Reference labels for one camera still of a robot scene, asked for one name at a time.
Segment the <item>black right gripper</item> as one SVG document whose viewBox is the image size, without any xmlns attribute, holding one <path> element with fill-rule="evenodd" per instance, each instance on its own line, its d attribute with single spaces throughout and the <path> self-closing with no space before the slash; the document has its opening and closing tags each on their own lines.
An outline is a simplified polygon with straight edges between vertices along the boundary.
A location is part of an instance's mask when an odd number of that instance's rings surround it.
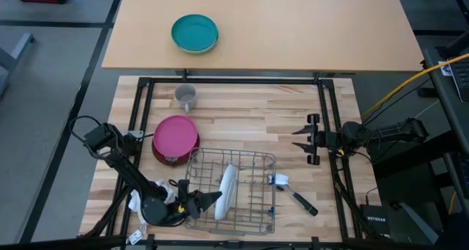
<svg viewBox="0 0 469 250">
<path fill-rule="evenodd" d="M 320 164 L 320 156 L 317 154 L 318 147 L 326 148 L 330 154 L 338 158 L 344 157 L 343 133 L 319 130 L 319 121 L 319 114 L 309 114 L 307 116 L 307 122 L 309 124 L 292 133 L 292 135 L 310 133 L 308 137 L 310 144 L 298 142 L 293 142 L 292 144 L 301 148 L 304 152 L 310 152 L 308 155 L 308 163 L 315 166 L 319 166 Z"/>
</svg>

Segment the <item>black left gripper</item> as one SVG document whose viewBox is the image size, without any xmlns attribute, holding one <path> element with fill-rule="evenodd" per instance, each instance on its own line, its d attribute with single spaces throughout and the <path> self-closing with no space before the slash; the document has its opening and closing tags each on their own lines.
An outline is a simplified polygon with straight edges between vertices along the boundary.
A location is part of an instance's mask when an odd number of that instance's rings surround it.
<svg viewBox="0 0 469 250">
<path fill-rule="evenodd" d="M 200 215 L 206 212 L 219 197 L 223 194 L 221 191 L 202 193 L 199 190 L 190 192 L 188 186 L 189 180 L 177 181 L 177 201 L 179 203 L 178 210 L 185 218 L 198 219 Z"/>
</svg>

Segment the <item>red plate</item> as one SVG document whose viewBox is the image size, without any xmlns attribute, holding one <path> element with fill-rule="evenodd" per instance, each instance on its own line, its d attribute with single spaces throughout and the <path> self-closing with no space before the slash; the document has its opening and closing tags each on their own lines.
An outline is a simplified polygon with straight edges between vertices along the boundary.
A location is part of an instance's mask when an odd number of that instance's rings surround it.
<svg viewBox="0 0 469 250">
<path fill-rule="evenodd" d="M 189 161 L 193 149 L 199 147 L 196 133 L 159 133 L 152 141 L 152 152 L 156 160 L 165 166 L 182 166 Z"/>
</svg>

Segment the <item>pink plate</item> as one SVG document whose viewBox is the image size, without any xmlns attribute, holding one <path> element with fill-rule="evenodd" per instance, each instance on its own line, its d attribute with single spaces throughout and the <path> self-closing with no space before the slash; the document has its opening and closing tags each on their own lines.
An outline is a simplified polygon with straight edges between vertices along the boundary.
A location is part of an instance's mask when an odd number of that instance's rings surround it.
<svg viewBox="0 0 469 250">
<path fill-rule="evenodd" d="M 173 115 L 158 124 L 152 143 L 161 155 L 176 158 L 190 152 L 197 139 L 198 131 L 193 121 L 183 115 Z"/>
</svg>

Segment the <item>white plate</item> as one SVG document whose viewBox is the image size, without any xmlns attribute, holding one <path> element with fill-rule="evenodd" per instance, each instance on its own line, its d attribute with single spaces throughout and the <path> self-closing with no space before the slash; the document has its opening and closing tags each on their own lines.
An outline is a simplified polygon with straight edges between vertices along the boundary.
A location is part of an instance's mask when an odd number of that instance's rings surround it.
<svg viewBox="0 0 469 250">
<path fill-rule="evenodd" d="M 231 207 L 236 188 L 237 173 L 238 168 L 236 166 L 232 164 L 227 166 L 219 187 L 221 196 L 215 202 L 215 220 L 223 219 Z"/>
</svg>

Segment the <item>white crumpled cloth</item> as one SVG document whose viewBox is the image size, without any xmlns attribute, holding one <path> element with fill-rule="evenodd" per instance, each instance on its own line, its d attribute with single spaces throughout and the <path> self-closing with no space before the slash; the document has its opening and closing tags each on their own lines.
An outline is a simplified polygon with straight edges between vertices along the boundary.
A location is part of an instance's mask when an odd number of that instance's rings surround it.
<svg viewBox="0 0 469 250">
<path fill-rule="evenodd" d="M 155 184 L 164 188 L 167 192 L 167 197 L 165 204 L 169 204 L 175 201 L 176 193 L 174 189 L 169 185 L 164 179 L 155 181 Z M 128 208 L 131 209 L 134 213 L 137 213 L 139 221 L 141 224 L 148 225 L 147 221 L 144 219 L 141 211 L 141 199 L 137 190 L 132 190 L 130 192 L 131 200 L 128 202 Z"/>
</svg>

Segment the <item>white label tag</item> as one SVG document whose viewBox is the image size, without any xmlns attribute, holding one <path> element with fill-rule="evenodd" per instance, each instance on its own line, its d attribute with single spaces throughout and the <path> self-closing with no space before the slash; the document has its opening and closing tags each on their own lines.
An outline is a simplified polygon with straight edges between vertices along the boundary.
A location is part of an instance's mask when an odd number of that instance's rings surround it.
<svg viewBox="0 0 469 250">
<path fill-rule="evenodd" d="M 136 245 L 143 238 L 143 235 L 144 234 L 141 232 L 141 230 L 137 229 L 135 232 L 128 236 L 127 242 L 130 245 Z"/>
</svg>

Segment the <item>grey mug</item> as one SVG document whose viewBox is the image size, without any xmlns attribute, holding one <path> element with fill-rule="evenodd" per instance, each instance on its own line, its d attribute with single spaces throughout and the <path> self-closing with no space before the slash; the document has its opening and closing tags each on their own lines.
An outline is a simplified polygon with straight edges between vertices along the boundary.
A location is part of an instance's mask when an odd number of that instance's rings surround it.
<svg viewBox="0 0 469 250">
<path fill-rule="evenodd" d="M 198 103 L 196 88 L 191 84 L 181 84 L 174 91 L 174 99 L 188 114 Z"/>
</svg>

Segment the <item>light wood desk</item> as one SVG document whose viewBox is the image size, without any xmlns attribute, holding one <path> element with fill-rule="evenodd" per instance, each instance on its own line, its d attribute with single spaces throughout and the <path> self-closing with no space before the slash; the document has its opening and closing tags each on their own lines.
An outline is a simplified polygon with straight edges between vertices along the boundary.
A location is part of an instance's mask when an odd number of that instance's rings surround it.
<svg viewBox="0 0 469 250">
<path fill-rule="evenodd" d="M 171 38 L 189 14 L 218 28 L 207 53 Z M 103 67 L 414 72 L 422 59 L 399 0 L 122 0 Z"/>
</svg>

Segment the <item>dark side desk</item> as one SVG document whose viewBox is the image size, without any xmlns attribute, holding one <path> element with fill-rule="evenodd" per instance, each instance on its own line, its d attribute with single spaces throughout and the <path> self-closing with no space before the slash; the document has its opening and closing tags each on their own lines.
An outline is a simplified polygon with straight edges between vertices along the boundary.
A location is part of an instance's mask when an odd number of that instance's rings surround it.
<svg viewBox="0 0 469 250">
<path fill-rule="evenodd" d="M 443 75 L 440 67 L 430 72 L 429 76 L 437 90 L 451 130 L 423 144 L 428 151 L 428 158 L 441 158 L 450 152 L 469 156 L 469 103 L 460 100 L 454 79 Z"/>
</svg>

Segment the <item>teal plate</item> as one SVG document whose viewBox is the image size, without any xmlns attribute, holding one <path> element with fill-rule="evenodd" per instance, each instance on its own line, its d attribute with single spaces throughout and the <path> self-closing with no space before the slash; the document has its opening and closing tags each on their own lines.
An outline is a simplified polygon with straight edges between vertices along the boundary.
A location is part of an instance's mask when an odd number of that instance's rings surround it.
<svg viewBox="0 0 469 250">
<path fill-rule="evenodd" d="M 208 18 L 204 15 L 199 14 L 190 14 L 182 16 L 181 18 L 177 19 L 172 28 L 171 28 L 171 36 L 176 34 L 176 32 L 197 32 L 197 31 L 212 31 L 218 32 L 218 27 L 213 22 L 212 19 Z"/>
</svg>

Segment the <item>black keyboard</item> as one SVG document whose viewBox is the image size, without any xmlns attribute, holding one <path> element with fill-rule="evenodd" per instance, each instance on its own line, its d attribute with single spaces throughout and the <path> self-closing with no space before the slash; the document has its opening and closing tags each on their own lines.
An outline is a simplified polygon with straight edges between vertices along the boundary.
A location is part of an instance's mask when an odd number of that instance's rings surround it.
<svg viewBox="0 0 469 250">
<path fill-rule="evenodd" d="M 450 68 L 460 100 L 469 103 L 469 59 L 452 63 Z"/>
</svg>

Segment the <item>grey bench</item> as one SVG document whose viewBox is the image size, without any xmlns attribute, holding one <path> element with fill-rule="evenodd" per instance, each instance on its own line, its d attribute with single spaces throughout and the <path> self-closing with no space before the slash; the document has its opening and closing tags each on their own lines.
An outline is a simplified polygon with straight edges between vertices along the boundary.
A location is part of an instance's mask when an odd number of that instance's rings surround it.
<svg viewBox="0 0 469 250">
<path fill-rule="evenodd" d="M 9 85 L 10 79 L 15 73 L 26 48 L 30 43 L 34 42 L 34 35 L 32 33 L 25 33 L 12 52 L 7 52 L 0 47 L 0 67 L 6 71 L 4 74 L 0 73 L 0 97 L 4 94 L 5 89 Z"/>
</svg>

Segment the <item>black metal frame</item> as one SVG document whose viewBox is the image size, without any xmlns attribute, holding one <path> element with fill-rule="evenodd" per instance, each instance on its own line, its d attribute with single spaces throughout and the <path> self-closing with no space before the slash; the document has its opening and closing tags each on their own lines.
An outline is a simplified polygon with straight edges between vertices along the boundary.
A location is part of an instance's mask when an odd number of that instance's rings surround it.
<svg viewBox="0 0 469 250">
<path fill-rule="evenodd" d="M 314 238 L 335 247 L 358 227 L 346 204 L 338 204 L 333 189 L 331 163 L 319 149 L 319 166 L 292 135 L 306 124 L 308 114 L 328 117 L 332 130 L 346 121 L 359 121 L 352 81 L 323 79 L 315 85 L 308 78 L 195 77 L 199 102 L 190 113 L 203 148 L 268 152 L 276 157 L 276 173 L 289 177 L 291 189 L 307 199 L 319 213 L 310 215 L 288 191 L 276 189 L 275 230 L 266 235 L 221 235 L 204 230 L 149 227 L 159 246 L 309 247 Z"/>
</svg>

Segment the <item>black Netgear network switch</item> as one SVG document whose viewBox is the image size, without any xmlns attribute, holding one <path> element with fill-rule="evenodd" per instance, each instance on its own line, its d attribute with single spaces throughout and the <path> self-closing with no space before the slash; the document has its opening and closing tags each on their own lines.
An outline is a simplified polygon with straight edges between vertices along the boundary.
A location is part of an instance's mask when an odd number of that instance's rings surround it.
<svg viewBox="0 0 469 250">
<path fill-rule="evenodd" d="M 388 211 L 382 206 L 361 205 L 361 210 L 367 223 L 381 235 L 389 236 Z"/>
</svg>

